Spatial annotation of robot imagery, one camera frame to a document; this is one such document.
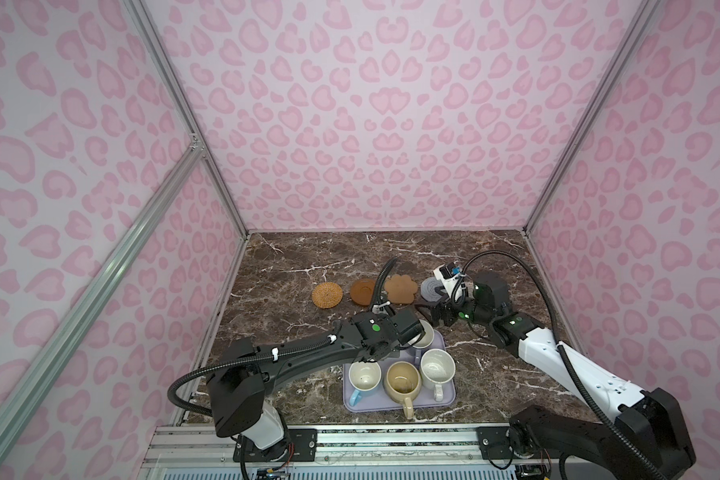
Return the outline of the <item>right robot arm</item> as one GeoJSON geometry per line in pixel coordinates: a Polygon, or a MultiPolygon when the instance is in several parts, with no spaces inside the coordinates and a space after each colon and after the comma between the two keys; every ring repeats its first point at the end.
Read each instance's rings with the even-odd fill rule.
{"type": "Polygon", "coordinates": [[[509,421],[516,454],[556,450],[561,459],[594,463],[617,479],[678,479],[696,463],[680,404],[668,391],[648,391],[560,341],[555,330],[513,306],[507,282],[493,271],[476,274],[471,287],[453,265],[435,269],[434,277],[433,324],[462,320],[483,328],[482,338],[544,372],[596,417],[585,421],[529,406],[509,421]]]}

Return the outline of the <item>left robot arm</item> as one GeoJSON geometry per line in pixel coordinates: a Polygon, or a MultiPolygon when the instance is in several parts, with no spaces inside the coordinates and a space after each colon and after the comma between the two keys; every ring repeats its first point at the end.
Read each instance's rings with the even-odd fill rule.
{"type": "Polygon", "coordinates": [[[262,452],[285,447],[290,432],[267,396],[319,370],[384,360],[423,333],[411,310],[391,316],[370,311],[292,342],[256,346],[248,338],[237,340],[219,369],[206,376],[215,434],[244,439],[262,452]]]}

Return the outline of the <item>brown wooden round coaster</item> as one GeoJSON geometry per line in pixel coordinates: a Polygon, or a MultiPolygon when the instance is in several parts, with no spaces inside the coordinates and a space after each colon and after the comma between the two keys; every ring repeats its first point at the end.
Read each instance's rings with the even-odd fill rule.
{"type": "Polygon", "coordinates": [[[372,302],[374,288],[375,280],[373,278],[361,278],[351,285],[350,299],[356,305],[367,307],[372,302]]]}

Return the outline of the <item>cork paw-shaped coaster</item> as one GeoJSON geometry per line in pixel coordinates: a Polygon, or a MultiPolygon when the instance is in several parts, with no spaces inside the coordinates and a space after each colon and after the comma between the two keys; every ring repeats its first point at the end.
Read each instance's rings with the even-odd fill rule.
{"type": "Polygon", "coordinates": [[[394,274],[385,281],[384,290],[390,303],[410,305],[415,301],[419,286],[410,275],[394,274]]]}

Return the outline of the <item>blue-grey woven round coaster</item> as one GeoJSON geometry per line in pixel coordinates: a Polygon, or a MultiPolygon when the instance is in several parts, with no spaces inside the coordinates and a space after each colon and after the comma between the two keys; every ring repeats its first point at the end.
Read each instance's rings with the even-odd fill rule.
{"type": "Polygon", "coordinates": [[[420,296],[427,303],[447,302],[450,294],[444,284],[435,277],[425,279],[420,285],[420,296]]]}

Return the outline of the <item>white mug lavender outside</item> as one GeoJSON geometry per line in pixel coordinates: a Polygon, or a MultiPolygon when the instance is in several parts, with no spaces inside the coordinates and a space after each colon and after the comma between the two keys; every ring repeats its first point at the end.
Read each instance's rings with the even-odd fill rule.
{"type": "Polygon", "coordinates": [[[413,363],[416,366],[420,365],[423,354],[430,348],[434,341],[434,329],[432,325],[425,320],[421,320],[420,325],[423,329],[422,333],[410,344],[410,348],[413,350],[413,363]]]}

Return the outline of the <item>woven rattan round coaster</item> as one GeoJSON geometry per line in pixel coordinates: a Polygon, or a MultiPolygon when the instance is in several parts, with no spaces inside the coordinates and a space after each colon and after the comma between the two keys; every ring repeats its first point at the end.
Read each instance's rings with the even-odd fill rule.
{"type": "Polygon", "coordinates": [[[320,309],[334,308],[342,301],[342,298],[342,287],[334,282],[320,283],[311,293],[313,304],[320,309]]]}

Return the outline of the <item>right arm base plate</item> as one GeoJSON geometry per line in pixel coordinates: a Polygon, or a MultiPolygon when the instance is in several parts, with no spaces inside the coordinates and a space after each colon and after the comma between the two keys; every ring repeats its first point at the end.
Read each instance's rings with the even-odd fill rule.
{"type": "Polygon", "coordinates": [[[521,462],[525,460],[552,460],[557,461],[561,453],[554,449],[540,449],[539,447],[510,446],[509,425],[479,426],[475,429],[477,445],[483,460],[491,460],[499,465],[509,461],[521,462]]]}

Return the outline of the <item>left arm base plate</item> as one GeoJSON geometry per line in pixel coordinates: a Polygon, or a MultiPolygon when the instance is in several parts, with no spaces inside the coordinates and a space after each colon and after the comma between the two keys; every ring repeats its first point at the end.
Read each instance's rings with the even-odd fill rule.
{"type": "Polygon", "coordinates": [[[282,440],[265,450],[259,450],[252,441],[248,441],[244,448],[237,445],[233,459],[238,462],[241,455],[245,454],[246,462],[313,462],[316,457],[317,436],[318,430],[314,428],[289,429],[282,440]]]}

